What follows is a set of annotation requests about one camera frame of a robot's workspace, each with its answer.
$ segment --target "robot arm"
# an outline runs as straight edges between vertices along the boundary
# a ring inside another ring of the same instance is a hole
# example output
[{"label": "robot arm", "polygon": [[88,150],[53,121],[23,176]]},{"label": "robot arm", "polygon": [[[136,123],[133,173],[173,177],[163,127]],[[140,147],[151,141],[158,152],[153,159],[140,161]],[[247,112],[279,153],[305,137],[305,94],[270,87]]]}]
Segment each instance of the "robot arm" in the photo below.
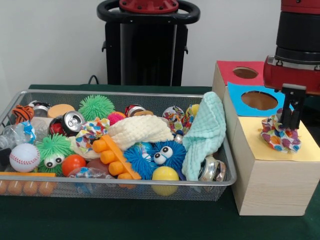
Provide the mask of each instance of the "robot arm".
[{"label": "robot arm", "polygon": [[306,95],[320,95],[319,26],[319,0],[281,0],[277,48],[264,63],[263,78],[266,87],[285,94],[285,128],[299,128]]}]

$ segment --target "green table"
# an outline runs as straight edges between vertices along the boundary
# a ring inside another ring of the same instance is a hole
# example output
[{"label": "green table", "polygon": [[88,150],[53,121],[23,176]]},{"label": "green table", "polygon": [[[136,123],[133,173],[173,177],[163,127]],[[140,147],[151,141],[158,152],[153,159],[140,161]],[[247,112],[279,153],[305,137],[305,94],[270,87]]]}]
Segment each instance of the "green table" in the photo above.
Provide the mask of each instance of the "green table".
[{"label": "green table", "polygon": [[[32,89],[203,94],[209,87],[32,85]],[[0,197],[9,239],[319,240],[320,187],[305,216],[239,216],[231,188],[217,202]]]}]

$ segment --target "white wall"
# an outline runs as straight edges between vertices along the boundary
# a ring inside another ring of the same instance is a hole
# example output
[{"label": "white wall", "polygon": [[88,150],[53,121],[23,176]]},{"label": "white wall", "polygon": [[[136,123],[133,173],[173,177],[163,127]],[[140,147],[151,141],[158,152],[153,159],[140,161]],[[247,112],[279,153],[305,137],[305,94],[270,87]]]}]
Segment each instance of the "white wall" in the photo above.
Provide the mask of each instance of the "white wall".
[{"label": "white wall", "polygon": [[[0,103],[30,84],[106,80],[102,0],[0,0]],[[182,84],[211,86],[216,60],[261,60],[275,52],[280,0],[191,0]]]}]

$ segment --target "blue square panel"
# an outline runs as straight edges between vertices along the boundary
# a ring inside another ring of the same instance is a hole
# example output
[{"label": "blue square panel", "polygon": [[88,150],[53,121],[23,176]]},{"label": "blue square panel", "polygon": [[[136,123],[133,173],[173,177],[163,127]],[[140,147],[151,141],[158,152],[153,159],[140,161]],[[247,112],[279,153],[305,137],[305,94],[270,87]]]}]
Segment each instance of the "blue square panel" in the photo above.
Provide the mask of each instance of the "blue square panel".
[{"label": "blue square panel", "polygon": [[285,102],[285,95],[264,86],[237,85],[228,82],[231,101],[238,116],[269,117]]}]

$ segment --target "light blue washcloth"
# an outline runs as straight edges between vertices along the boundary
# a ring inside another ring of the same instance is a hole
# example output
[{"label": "light blue washcloth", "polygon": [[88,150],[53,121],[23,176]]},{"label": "light blue washcloth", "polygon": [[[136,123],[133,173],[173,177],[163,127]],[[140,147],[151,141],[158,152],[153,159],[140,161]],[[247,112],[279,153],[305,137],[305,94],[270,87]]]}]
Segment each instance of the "light blue washcloth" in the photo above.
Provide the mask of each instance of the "light blue washcloth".
[{"label": "light blue washcloth", "polygon": [[225,136],[226,118],[222,102],[215,92],[207,92],[203,95],[190,130],[182,140],[187,150],[182,173],[188,181],[198,181],[201,163],[207,155],[219,149]]}]

